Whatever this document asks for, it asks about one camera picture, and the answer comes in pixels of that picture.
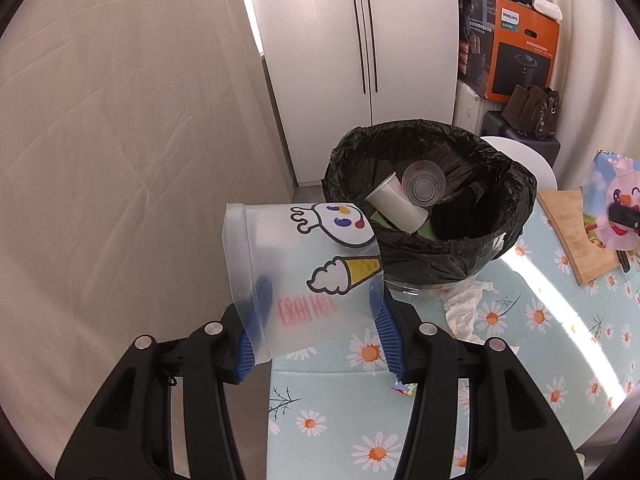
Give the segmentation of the black suitcase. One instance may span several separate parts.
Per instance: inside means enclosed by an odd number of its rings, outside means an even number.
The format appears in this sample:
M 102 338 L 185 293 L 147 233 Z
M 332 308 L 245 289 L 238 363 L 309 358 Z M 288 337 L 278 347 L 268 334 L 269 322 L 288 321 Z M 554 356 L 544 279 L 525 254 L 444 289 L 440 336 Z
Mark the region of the black suitcase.
M 536 151 L 550 166 L 554 165 L 561 149 L 560 142 L 554 136 L 537 139 L 532 134 L 525 134 L 515 130 L 506 122 L 498 110 L 490 110 L 485 113 L 480 127 L 480 136 L 498 136 L 499 138 L 518 141 Z

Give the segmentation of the white paper cup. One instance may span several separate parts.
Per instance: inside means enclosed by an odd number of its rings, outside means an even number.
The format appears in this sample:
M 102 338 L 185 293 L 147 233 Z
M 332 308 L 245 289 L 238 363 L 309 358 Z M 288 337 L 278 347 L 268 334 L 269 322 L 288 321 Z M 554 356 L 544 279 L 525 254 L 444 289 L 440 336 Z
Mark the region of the white paper cup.
M 428 212 L 411 203 L 396 174 L 391 174 L 366 196 L 382 216 L 397 229 L 415 233 L 427 222 Z

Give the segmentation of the white radiator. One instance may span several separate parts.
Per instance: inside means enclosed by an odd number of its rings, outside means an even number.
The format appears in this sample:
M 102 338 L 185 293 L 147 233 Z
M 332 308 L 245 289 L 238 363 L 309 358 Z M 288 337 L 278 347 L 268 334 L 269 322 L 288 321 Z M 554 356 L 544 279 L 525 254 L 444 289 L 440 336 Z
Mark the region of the white radiator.
M 468 84 L 457 81 L 456 102 L 454 102 L 455 126 L 480 134 L 484 116 L 491 110 L 491 102 L 479 96 Z

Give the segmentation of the white pouch on box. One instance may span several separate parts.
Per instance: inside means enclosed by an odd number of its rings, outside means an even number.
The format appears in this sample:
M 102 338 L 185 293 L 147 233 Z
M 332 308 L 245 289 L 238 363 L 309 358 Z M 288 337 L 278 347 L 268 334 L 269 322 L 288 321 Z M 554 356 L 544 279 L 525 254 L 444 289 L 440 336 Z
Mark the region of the white pouch on box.
M 560 22 L 563 19 L 561 8 L 549 0 L 533 0 L 533 8 L 538 13 L 551 18 L 553 21 Z

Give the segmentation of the brown leather bag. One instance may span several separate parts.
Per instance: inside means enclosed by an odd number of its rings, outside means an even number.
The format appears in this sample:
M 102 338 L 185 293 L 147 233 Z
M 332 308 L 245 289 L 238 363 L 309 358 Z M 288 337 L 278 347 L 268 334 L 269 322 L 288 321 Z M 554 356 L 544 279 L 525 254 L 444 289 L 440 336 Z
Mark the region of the brown leather bag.
M 544 140 L 555 136 L 560 94 L 549 87 L 517 84 L 501 115 L 514 130 Z

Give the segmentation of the pink cartoon snack wrapper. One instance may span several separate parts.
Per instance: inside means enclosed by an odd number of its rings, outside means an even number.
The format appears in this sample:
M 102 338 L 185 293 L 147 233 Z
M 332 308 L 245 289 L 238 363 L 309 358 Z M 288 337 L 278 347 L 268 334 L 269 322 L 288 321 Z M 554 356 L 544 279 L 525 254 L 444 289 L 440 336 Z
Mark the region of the pink cartoon snack wrapper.
M 584 228 L 602 248 L 635 252 L 639 231 L 628 232 L 608 221 L 611 204 L 639 209 L 639 161 L 620 154 L 598 151 L 582 184 Z

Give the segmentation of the beige curtain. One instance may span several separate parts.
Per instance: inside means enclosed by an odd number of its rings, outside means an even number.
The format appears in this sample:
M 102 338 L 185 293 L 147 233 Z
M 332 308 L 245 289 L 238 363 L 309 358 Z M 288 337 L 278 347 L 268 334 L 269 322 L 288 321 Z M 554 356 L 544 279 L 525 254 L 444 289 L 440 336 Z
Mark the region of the beige curtain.
M 291 196 L 243 0 L 24 0 L 1 39 L 1 404 L 53 469 L 135 336 L 229 300 L 230 203 Z

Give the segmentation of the orange Philips cardboard box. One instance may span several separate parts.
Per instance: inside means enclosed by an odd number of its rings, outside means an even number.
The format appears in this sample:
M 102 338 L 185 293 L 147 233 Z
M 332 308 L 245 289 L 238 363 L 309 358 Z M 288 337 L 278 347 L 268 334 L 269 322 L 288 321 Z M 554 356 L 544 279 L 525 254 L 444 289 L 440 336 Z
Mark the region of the orange Philips cardboard box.
M 517 86 L 550 84 L 560 24 L 511 0 L 458 0 L 458 79 L 504 103 Z

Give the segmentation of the white round chair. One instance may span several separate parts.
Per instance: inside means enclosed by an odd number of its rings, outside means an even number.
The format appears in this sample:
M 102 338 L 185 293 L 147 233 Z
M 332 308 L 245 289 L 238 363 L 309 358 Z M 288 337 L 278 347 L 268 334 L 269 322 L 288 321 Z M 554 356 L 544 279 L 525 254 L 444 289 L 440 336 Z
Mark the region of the white round chair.
M 529 148 L 521 142 L 503 138 L 502 136 L 483 136 L 483 140 L 528 169 L 537 179 L 538 191 L 556 191 L 558 189 L 558 182 L 556 182 L 552 167 L 541 154 L 532 148 Z

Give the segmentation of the cartoon ice cream plastic cup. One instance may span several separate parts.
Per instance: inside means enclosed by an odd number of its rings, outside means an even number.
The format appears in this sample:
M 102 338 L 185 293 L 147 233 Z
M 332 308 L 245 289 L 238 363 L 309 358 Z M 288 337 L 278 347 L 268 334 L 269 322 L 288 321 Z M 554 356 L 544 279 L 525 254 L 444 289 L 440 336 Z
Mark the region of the cartoon ice cream plastic cup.
M 378 241 L 352 203 L 230 204 L 222 246 L 256 363 L 368 325 L 384 302 Z

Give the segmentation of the wooden cutting board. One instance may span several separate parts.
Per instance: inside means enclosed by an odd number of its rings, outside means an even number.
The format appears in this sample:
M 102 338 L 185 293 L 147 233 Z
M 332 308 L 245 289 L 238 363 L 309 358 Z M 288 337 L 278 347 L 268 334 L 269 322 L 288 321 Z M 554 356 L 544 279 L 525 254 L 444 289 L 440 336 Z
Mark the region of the wooden cutting board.
M 578 285 L 585 285 L 620 267 L 613 249 L 589 238 L 584 228 L 582 192 L 540 190 L 538 202 L 558 237 Z

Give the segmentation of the long white tissue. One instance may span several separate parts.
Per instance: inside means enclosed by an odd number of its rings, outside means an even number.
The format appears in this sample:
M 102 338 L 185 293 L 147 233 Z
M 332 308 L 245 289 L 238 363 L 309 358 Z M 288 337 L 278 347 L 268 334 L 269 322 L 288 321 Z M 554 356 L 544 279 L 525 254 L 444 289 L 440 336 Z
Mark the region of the long white tissue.
M 473 344 L 484 342 L 474 334 L 474 324 L 478 318 L 477 307 L 484 292 L 496 292 L 494 284 L 472 278 L 447 285 L 440 291 L 446 322 L 454 338 Z

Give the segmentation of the blue colourful snack wrapper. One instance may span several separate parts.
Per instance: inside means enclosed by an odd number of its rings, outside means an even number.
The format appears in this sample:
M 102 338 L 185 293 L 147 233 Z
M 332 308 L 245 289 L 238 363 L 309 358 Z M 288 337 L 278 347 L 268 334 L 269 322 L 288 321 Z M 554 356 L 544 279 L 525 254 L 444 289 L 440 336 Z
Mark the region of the blue colourful snack wrapper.
M 404 384 L 403 382 L 395 382 L 393 390 L 402 394 L 403 396 L 415 396 L 417 384 Z

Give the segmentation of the black lined trash bin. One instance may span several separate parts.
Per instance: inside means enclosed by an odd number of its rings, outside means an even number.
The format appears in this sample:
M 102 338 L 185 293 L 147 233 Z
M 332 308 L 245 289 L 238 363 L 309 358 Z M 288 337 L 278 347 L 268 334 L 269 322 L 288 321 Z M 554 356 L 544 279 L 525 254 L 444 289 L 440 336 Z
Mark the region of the black lined trash bin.
M 425 119 L 356 127 L 333 149 L 322 179 L 329 202 L 349 202 L 367 216 L 366 197 L 415 162 L 432 162 L 444 188 L 427 206 L 431 236 L 409 234 L 389 214 L 373 221 L 388 280 L 414 287 L 460 282 L 507 252 L 532 213 L 537 180 L 522 164 L 476 134 Z

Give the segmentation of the black cloth with plastic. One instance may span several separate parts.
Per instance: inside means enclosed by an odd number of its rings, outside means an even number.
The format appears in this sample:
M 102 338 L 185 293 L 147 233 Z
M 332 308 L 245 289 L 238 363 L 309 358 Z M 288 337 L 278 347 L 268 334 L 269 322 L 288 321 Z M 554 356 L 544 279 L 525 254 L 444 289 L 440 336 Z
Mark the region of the black cloth with plastic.
M 506 178 L 488 174 L 469 176 L 432 209 L 431 225 L 439 240 L 481 238 L 509 232 Z

